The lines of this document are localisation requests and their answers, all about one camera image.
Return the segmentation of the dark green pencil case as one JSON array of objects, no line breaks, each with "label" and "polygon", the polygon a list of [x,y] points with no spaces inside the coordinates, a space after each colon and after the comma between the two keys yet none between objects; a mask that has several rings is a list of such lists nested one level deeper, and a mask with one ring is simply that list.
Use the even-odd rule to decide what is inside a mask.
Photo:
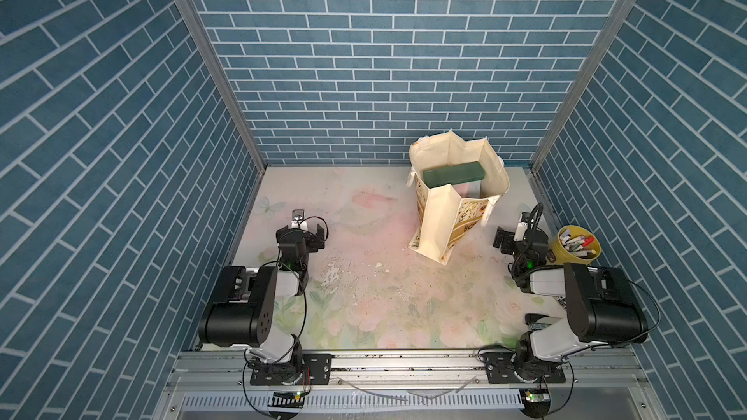
[{"label": "dark green pencil case", "polygon": [[422,179],[429,189],[443,187],[445,185],[461,185],[473,182],[482,182],[486,172],[480,163],[459,163],[426,169],[422,173]]}]

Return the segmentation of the cream canvas tote bag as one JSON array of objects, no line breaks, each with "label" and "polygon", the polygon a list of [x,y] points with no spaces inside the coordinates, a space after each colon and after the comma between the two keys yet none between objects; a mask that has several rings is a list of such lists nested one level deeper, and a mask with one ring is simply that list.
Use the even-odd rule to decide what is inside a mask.
[{"label": "cream canvas tote bag", "polygon": [[[426,169],[477,161],[486,176],[482,182],[429,189],[422,179]],[[456,133],[425,136],[410,146],[408,184],[416,187],[419,227],[410,249],[447,264],[458,241],[477,225],[485,226],[496,203],[510,190],[503,159],[486,138],[466,141]]]}]

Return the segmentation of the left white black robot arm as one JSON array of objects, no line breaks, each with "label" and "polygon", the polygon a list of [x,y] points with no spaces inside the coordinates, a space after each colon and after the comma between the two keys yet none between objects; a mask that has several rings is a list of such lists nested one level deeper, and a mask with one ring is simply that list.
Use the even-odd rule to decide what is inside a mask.
[{"label": "left white black robot arm", "polygon": [[278,257],[251,269],[225,266],[198,324],[202,344],[241,349],[253,386],[309,385],[316,380],[317,359],[303,355],[302,330],[289,334],[274,323],[278,298],[307,294],[309,256],[325,248],[326,222],[314,231],[295,219],[275,233]]}]

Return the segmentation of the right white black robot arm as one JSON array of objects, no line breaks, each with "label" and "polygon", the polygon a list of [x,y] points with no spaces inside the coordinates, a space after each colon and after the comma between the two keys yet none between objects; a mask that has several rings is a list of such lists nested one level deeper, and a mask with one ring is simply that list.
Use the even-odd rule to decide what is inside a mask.
[{"label": "right white black robot arm", "polygon": [[529,330],[506,363],[514,377],[560,382],[560,366],[571,355],[646,340],[648,320],[630,280],[618,268],[589,264],[601,255],[589,231],[567,226],[548,238],[521,223],[515,231],[500,227],[493,246],[513,258],[509,274],[519,291],[559,299],[565,308],[560,317],[525,315]]}]

